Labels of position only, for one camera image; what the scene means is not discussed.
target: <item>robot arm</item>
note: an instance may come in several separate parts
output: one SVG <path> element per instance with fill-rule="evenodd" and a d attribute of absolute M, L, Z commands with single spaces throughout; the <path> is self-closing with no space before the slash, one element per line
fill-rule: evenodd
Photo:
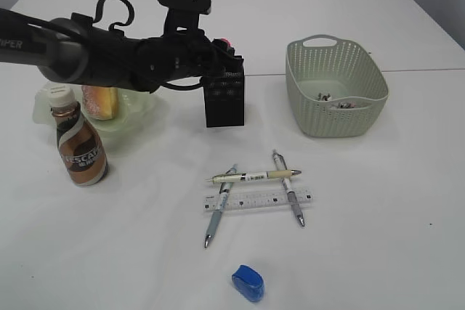
<path fill-rule="evenodd" d="M 0 62 L 36 65 L 50 81 L 114 86 L 154 92 L 159 86 L 190 90 L 170 81 L 190 76 L 215 78 L 243 69 L 243 59 L 221 40 L 210 41 L 198 28 L 211 0 L 158 0 L 169 8 L 164 32 L 158 38 L 133 39 L 115 26 L 93 27 L 102 18 L 105 0 L 99 0 L 95 18 L 73 13 L 70 19 L 50 22 L 0 9 Z"/>

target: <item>blue eraser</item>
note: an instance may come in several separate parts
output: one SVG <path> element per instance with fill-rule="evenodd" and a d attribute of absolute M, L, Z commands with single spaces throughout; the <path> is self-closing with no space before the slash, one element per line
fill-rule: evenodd
<path fill-rule="evenodd" d="M 236 289 L 251 302 L 257 302 L 263 298 L 264 283 L 258 272 L 247 265 L 239 266 L 232 275 L 232 283 Z"/>

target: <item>basket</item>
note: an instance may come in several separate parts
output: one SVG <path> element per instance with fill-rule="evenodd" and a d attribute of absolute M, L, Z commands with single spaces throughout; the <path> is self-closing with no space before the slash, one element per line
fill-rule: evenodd
<path fill-rule="evenodd" d="M 325 38 L 333 46 L 305 46 Z M 364 134 L 376 121 L 389 91 L 386 81 L 359 44 L 317 35 L 294 41 L 286 52 L 286 85 L 300 129 L 314 137 L 349 137 Z M 330 94 L 328 101 L 319 94 Z"/>

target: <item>bottle label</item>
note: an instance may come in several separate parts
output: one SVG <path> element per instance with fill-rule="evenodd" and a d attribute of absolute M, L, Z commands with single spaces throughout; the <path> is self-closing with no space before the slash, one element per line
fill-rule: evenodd
<path fill-rule="evenodd" d="M 89 147 L 92 145 L 95 145 L 95 147 L 90 149 L 88 152 L 85 152 L 84 154 L 80 155 L 61 154 L 63 162 L 70 171 L 85 171 L 94 164 L 94 162 L 98 159 L 99 156 L 101 156 L 102 146 L 100 144 L 96 144 L 94 137 L 92 137 L 86 143 L 88 144 L 81 144 L 81 146 L 79 146 L 80 149 L 76 148 L 76 152 L 79 152 L 79 150 L 83 150 L 82 148 Z"/>
<path fill-rule="evenodd" d="M 58 150 L 77 185 L 96 183 L 108 169 L 102 141 L 82 114 L 70 129 L 58 133 Z"/>

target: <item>ballpoint pen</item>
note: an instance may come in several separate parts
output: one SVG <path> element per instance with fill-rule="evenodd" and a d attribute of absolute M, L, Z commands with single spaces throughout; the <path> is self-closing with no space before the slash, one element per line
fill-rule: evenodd
<path fill-rule="evenodd" d="M 292 177 L 301 173 L 302 172 L 298 170 L 284 169 L 279 171 L 256 172 L 254 174 L 219 174 L 218 176 L 207 179 L 207 181 L 212 181 L 215 184 L 232 181 L 261 181 L 265 179 Z"/>
<path fill-rule="evenodd" d="M 273 161 L 275 161 L 275 165 L 278 170 L 287 169 L 286 162 L 284 161 L 284 157 L 281 154 L 278 154 L 278 152 L 276 152 L 276 149 L 273 150 L 272 157 L 273 157 Z M 291 204 L 292 211 L 294 212 L 294 215 L 297 218 L 297 221 L 300 223 L 300 225 L 305 227 L 304 214 L 302 213 L 302 210 L 300 209 L 299 202 L 297 201 L 297 198 L 296 198 L 296 193 L 292 190 L 291 181 L 289 180 L 289 178 L 283 178 L 282 183 L 288 195 L 288 202 Z"/>
<path fill-rule="evenodd" d="M 234 166 L 230 168 L 228 172 L 226 172 L 226 175 L 235 174 L 237 172 L 237 167 L 238 167 L 238 164 L 235 163 Z M 210 241 L 213 240 L 215 233 L 217 232 L 219 220 L 221 219 L 223 210 L 225 209 L 227 197 L 230 194 L 230 190 L 232 186 L 233 186 L 232 182 L 226 182 L 226 183 L 221 184 L 221 187 L 219 188 L 218 203 L 215 208 L 215 211 L 213 211 L 213 214 L 211 215 L 210 224 L 205 234 L 205 243 L 203 245 L 205 248 L 209 246 Z"/>

